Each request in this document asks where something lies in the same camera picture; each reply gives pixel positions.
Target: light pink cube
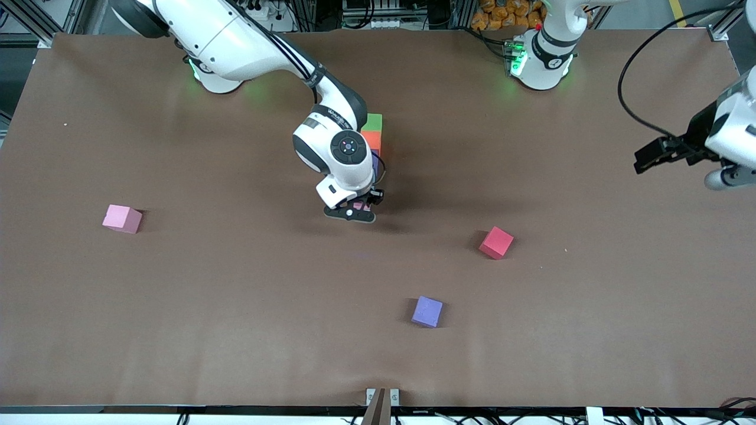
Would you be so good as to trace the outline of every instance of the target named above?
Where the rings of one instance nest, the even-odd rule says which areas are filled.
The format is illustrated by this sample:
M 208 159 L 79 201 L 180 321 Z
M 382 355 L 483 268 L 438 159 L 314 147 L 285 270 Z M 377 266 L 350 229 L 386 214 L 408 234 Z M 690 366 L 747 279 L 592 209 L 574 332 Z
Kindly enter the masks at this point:
M 105 214 L 105 220 L 102 221 L 102 225 L 114 231 L 134 234 L 139 228 L 140 221 L 141 212 L 136 209 L 127 206 L 111 205 L 107 207 L 107 214 Z
M 492 259 L 501 259 L 510 248 L 513 240 L 515 238 L 511 234 L 494 226 L 488 232 L 488 236 L 485 237 L 479 249 L 488 254 Z

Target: yellow tape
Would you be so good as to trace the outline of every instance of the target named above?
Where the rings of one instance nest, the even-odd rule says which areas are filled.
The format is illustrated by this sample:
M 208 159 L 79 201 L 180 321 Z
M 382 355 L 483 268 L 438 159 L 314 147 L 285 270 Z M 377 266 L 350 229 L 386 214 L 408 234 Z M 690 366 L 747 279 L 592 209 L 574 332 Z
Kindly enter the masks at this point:
M 683 8 L 680 6 L 680 0 L 669 0 L 669 7 L 672 8 L 672 14 L 674 15 L 675 20 L 685 16 L 683 14 Z M 678 28 L 685 28 L 686 26 L 688 26 L 688 23 L 685 22 L 684 19 L 677 23 Z

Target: brown tabletop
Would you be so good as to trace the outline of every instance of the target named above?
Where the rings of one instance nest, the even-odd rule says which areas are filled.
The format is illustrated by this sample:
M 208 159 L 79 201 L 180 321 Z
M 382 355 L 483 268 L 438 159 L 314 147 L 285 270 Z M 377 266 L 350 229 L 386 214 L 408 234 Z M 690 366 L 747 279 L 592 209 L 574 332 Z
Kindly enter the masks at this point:
M 330 220 L 289 73 L 230 95 L 171 40 L 58 36 L 0 151 L 0 404 L 713 406 L 756 392 L 756 192 L 644 175 L 650 34 L 588 32 L 549 92 L 465 33 L 294 37 L 384 115 L 374 225 Z M 736 78 L 670 31 L 627 101 L 675 132 Z M 142 230 L 101 226 L 108 204 Z M 476 250 L 499 226 L 505 259 Z M 439 329 L 408 322 L 443 301 Z

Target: blue cube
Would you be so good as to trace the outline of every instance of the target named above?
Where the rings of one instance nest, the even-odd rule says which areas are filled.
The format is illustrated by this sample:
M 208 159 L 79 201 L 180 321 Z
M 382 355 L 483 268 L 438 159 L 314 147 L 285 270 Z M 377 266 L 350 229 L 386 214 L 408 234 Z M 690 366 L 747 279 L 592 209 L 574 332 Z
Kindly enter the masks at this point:
M 441 315 L 441 307 L 443 305 L 444 303 L 441 301 L 421 296 L 417 300 L 412 321 L 427 327 L 437 327 L 438 317 Z

